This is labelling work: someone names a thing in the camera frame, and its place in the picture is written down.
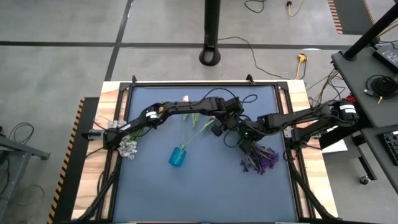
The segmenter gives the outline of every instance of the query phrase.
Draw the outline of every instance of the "black frame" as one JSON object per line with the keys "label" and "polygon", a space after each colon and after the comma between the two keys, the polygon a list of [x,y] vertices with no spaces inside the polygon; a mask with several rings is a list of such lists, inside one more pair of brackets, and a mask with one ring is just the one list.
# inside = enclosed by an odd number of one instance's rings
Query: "black frame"
{"label": "black frame", "polygon": [[[126,108],[124,111],[124,118],[123,118],[126,121],[128,120],[128,111],[131,108],[131,97],[132,97],[133,90],[135,87],[273,86],[274,90],[275,90],[275,97],[276,97],[278,111],[283,112],[283,107],[282,107],[282,103],[281,103],[281,95],[280,95],[280,91],[283,91],[285,98],[286,98],[288,113],[293,112],[293,107],[292,107],[291,100],[290,100],[289,88],[288,88],[287,82],[255,83],[252,80],[250,75],[248,75],[246,80],[248,80],[248,81],[246,81],[246,82],[245,81],[236,81],[236,82],[222,82],[222,81],[220,81],[220,82],[137,82],[136,78],[133,76],[131,83],[130,82],[120,83],[118,100],[116,102],[116,107],[115,107],[114,119],[119,118],[123,94],[124,94],[125,90],[128,90]],[[288,139],[283,134],[282,134],[282,137],[284,139],[284,145],[286,145]],[[108,151],[108,153],[106,155],[105,166],[104,166],[104,176],[103,176],[103,180],[102,180],[103,184],[108,180],[112,156],[113,156],[113,151]],[[305,163],[304,163],[304,159],[303,159],[303,155],[302,155],[301,151],[298,152],[297,159],[298,159],[298,163],[299,163],[299,171],[301,173],[301,176],[303,177],[304,182],[308,186],[308,177],[307,177],[307,172],[305,170]],[[115,206],[115,202],[116,202],[116,194],[118,192],[118,183],[119,183],[119,174],[120,174],[120,169],[121,169],[121,163],[122,163],[122,157],[120,156],[120,154],[118,154],[118,156],[116,158],[116,165],[114,168],[114,170],[116,170],[116,174],[115,174],[115,180],[114,180],[112,191],[111,191],[108,217],[102,218],[103,204],[104,204],[104,202],[102,200],[101,205],[98,207],[97,212],[96,212],[95,222],[97,222],[97,223],[104,223],[104,222],[113,223],[114,206]],[[306,197],[306,203],[307,203],[307,207],[308,207],[309,217],[303,216],[303,208],[302,208],[302,204],[300,201],[300,194],[299,194],[299,185],[298,185],[297,181],[295,181],[292,170],[288,164],[287,164],[287,167],[288,167],[289,174],[290,174],[290,183],[292,186],[292,193],[293,193],[293,198],[294,198],[294,206],[295,206],[295,210],[296,210],[297,221],[299,221],[302,218],[316,218],[314,207],[310,203],[310,200],[307,197]]]}

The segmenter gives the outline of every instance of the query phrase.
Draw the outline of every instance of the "blue tabletop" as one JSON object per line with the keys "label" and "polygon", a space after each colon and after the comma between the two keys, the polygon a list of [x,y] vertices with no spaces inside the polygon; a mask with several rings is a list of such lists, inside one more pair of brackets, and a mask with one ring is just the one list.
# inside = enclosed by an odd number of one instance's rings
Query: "blue tabletop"
{"label": "blue tabletop", "polygon": [[[213,87],[143,88],[135,87],[129,119],[149,105],[162,101],[181,101],[184,95],[198,101]],[[242,100],[257,94],[253,103],[244,104],[251,119],[277,112],[273,86],[226,87]],[[209,96],[230,99],[223,90]],[[194,136],[208,121],[200,115],[192,129],[191,118],[185,123],[185,139]],[[204,131],[190,143],[183,165],[168,163],[174,149],[182,143],[182,115],[171,116],[156,130],[140,138],[136,158],[123,158],[115,203],[114,222],[294,222],[293,193],[284,151],[282,134],[266,136],[260,144],[279,153],[279,162],[264,175],[243,172],[239,165],[243,153],[228,148],[223,136]],[[228,136],[230,145],[236,143]]]}

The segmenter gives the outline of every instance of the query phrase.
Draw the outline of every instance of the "blue vase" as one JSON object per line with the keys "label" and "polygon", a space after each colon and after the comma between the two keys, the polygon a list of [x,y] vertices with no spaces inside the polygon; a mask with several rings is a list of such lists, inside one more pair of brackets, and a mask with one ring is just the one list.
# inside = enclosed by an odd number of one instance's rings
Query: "blue vase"
{"label": "blue vase", "polygon": [[174,167],[181,167],[182,162],[185,159],[186,150],[184,150],[184,146],[175,147],[172,155],[169,159],[169,164]]}

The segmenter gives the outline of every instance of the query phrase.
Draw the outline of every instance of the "keyboard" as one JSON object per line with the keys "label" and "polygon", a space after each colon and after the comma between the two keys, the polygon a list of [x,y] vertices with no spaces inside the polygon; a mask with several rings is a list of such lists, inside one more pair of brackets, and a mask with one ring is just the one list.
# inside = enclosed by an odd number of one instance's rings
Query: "keyboard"
{"label": "keyboard", "polygon": [[379,135],[384,150],[390,156],[392,163],[398,166],[398,131],[384,133]]}

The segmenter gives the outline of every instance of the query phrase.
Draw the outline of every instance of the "gray floor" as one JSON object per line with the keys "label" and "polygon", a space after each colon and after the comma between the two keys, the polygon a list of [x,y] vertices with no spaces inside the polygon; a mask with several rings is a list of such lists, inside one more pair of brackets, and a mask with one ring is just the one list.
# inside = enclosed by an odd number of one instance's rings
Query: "gray floor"
{"label": "gray floor", "polygon": [[[54,42],[114,42],[127,0],[1,0],[0,40]],[[287,16],[285,1],[266,1],[261,14],[248,11],[241,0],[223,0],[220,37],[240,36],[257,44],[349,45],[356,35],[338,35],[326,0],[307,0],[297,17]],[[375,19],[392,5],[392,0],[368,0]],[[203,41],[204,1],[134,0],[123,42],[196,42]],[[384,40],[395,40],[398,29]],[[224,42],[242,43],[233,39]],[[0,47],[0,125],[5,133],[23,121],[35,126],[29,142],[51,158],[32,159],[15,200],[30,202],[45,198],[27,208],[11,206],[8,223],[29,220],[45,223],[65,154],[68,135],[79,99],[99,96],[112,48],[93,47]],[[221,49],[221,63],[204,67],[198,61],[199,49],[121,48],[112,80],[230,80],[275,79],[254,67],[249,49]],[[335,50],[255,50],[258,65],[271,73],[295,76],[297,55],[308,56],[307,86],[328,75],[330,55]],[[335,85],[344,86],[341,80]],[[313,87],[316,96],[322,84]],[[324,100],[336,96],[327,88]],[[377,162],[369,153],[373,165]],[[382,175],[368,186],[359,185],[363,174],[357,161],[328,162],[326,166],[337,209],[342,218],[368,222],[393,223],[398,218],[398,197]]]}

